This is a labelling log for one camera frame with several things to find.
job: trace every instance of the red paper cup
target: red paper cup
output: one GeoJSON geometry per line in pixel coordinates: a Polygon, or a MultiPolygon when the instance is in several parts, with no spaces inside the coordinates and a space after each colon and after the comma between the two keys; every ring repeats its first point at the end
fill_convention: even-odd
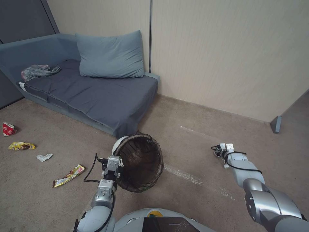
{"type": "Polygon", "coordinates": [[[6,122],[3,123],[2,129],[3,129],[3,136],[5,137],[16,133],[15,127],[6,122]]]}

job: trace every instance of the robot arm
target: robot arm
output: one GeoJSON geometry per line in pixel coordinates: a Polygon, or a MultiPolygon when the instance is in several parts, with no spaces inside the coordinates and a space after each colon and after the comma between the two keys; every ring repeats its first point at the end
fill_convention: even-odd
{"type": "Polygon", "coordinates": [[[212,147],[231,168],[237,184],[245,190],[246,206],[251,218],[268,232],[308,231],[309,223],[296,204],[283,192],[265,185],[262,172],[248,161],[246,153],[234,151],[233,144],[212,147]]]}
{"type": "Polygon", "coordinates": [[[102,163],[103,179],[100,180],[92,199],[91,209],[84,213],[80,222],[77,220],[74,232],[114,230],[116,220],[112,217],[112,212],[116,201],[116,179],[120,176],[119,169],[123,167],[122,159],[119,156],[110,156],[108,159],[98,160],[102,163]]]}

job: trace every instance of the black screen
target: black screen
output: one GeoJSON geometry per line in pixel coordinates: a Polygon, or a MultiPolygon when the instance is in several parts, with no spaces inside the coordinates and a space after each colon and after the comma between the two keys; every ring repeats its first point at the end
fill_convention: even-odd
{"type": "Polygon", "coordinates": [[[142,232],[198,232],[186,219],[180,217],[145,217],[142,232]]]}

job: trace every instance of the blue pillow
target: blue pillow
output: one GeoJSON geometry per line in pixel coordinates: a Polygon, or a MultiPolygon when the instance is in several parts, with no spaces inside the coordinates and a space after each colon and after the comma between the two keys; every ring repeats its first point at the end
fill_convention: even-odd
{"type": "Polygon", "coordinates": [[[144,75],[141,31],[112,37],[75,36],[82,76],[125,78],[144,75]]]}

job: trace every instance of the beige wall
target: beige wall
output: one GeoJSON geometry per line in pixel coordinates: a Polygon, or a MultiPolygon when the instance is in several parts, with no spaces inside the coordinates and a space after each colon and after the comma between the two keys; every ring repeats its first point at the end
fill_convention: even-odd
{"type": "Polygon", "coordinates": [[[270,122],[309,88],[308,3],[153,0],[159,92],[270,122]]]}
{"type": "Polygon", "coordinates": [[[149,0],[47,0],[60,33],[116,36],[141,30],[149,60],[149,0]]]}

